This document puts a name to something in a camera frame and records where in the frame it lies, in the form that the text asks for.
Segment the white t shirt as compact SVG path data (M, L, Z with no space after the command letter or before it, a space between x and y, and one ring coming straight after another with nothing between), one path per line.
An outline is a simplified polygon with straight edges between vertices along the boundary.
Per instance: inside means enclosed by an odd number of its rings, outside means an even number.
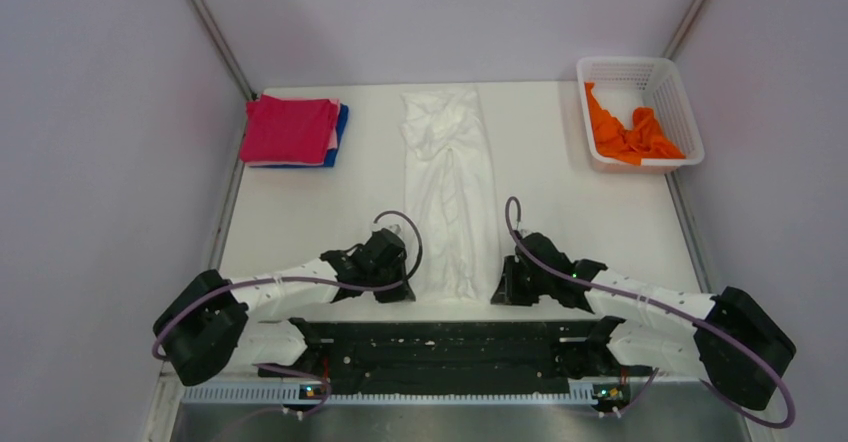
M487 303L501 249L491 150L472 86L407 92L405 212L422 236L413 290L423 301Z

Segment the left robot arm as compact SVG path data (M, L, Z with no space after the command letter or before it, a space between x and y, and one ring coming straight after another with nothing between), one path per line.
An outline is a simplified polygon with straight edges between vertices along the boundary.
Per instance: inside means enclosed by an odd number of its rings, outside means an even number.
M380 229L352 249L275 273L230 280L204 271L154 322L153 355L187 387L262 364L308 375L319 366L321 350L291 315L365 293L381 303L413 300L406 257L401 237Z

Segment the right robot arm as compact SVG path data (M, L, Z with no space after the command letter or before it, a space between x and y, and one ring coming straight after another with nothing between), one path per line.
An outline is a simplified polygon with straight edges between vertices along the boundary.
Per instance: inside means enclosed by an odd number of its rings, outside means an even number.
M586 347L594 371L647 366L676 372L753 411L787 394L782 377L796 346L747 292L674 291L598 261L571 260L538 232L510 234L515 253L504 261L493 304L533 306L549 297L598 317Z

